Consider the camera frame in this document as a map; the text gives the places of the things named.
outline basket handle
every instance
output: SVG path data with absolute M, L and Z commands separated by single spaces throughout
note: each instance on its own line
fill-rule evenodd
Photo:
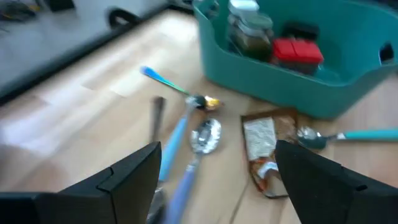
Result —
M 380 62 L 388 64 L 394 62 L 394 49 L 390 42 L 386 42 L 379 50 Z

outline wooden table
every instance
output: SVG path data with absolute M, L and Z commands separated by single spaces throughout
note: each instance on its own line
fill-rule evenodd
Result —
M 165 12 L 1 108 L 0 190 L 59 191 L 149 142 L 151 100 L 167 99 L 164 143 L 184 112 L 183 97 L 140 74 L 147 65 L 189 91 L 222 99 L 218 149 L 203 158 L 184 223 L 300 223 L 289 199 L 269 200 L 249 179 L 239 115 L 275 108 L 203 76 L 195 19 Z M 325 134 L 398 126 L 398 78 L 391 76 L 333 122 Z M 205 117 L 194 114 L 188 129 Z M 321 155 L 398 187 L 398 145 L 330 144 Z M 192 158 L 187 138 L 165 188 L 172 195 Z

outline glass jar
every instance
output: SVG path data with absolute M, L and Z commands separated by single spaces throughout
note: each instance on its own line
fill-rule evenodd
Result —
M 229 0 L 228 9 L 228 24 L 229 29 L 236 27 L 241 16 L 257 14 L 259 5 L 255 0 Z
M 262 14 L 243 16 L 234 29 L 233 42 L 247 57 L 268 62 L 272 58 L 272 20 Z

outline black object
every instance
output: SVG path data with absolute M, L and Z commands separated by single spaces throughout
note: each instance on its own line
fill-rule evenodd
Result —
M 151 133 L 151 141 L 158 141 L 160 125 L 164 113 L 165 98 L 156 96 L 153 101 L 153 125 Z M 150 203 L 149 213 L 147 216 L 147 224 L 160 223 L 165 212 L 166 196 L 162 188 L 157 187 L 155 194 Z
M 206 109 L 206 102 L 207 102 L 206 98 L 204 96 L 202 96 L 202 95 L 195 95 L 194 97 L 195 97 L 195 100 L 196 100 L 197 104 L 199 105 L 199 106 L 197 106 L 197 108 L 199 110 L 205 110 Z
M 116 27 L 129 24 L 130 26 L 137 26 L 140 23 L 140 18 L 124 9 L 115 8 L 108 12 L 108 24 L 112 29 Z
M 46 5 L 53 12 L 58 12 L 67 9 L 74 9 L 75 4 L 72 0 L 43 0 Z
M 144 224 L 161 155 L 153 142 L 59 193 L 0 193 L 1 223 Z
M 278 141 L 280 176 L 303 224 L 398 223 L 398 189 Z
M 0 21 L 25 22 L 35 16 L 36 13 L 22 2 L 10 0 L 0 2 Z
M 294 37 L 296 39 L 306 39 L 316 41 L 319 35 L 319 27 L 304 22 L 286 22 L 282 31 L 282 37 Z

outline teal container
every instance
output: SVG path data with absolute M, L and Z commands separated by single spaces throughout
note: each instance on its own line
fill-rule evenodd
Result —
M 315 118 L 333 119 L 398 70 L 396 57 L 382 61 L 381 49 L 398 52 L 398 15 L 368 2 L 342 0 L 258 0 L 280 35 L 287 21 L 319 27 L 317 44 L 325 59 L 313 77 L 228 52 L 228 0 L 204 16 L 214 0 L 195 2 L 205 76 L 222 86 L 293 106 Z

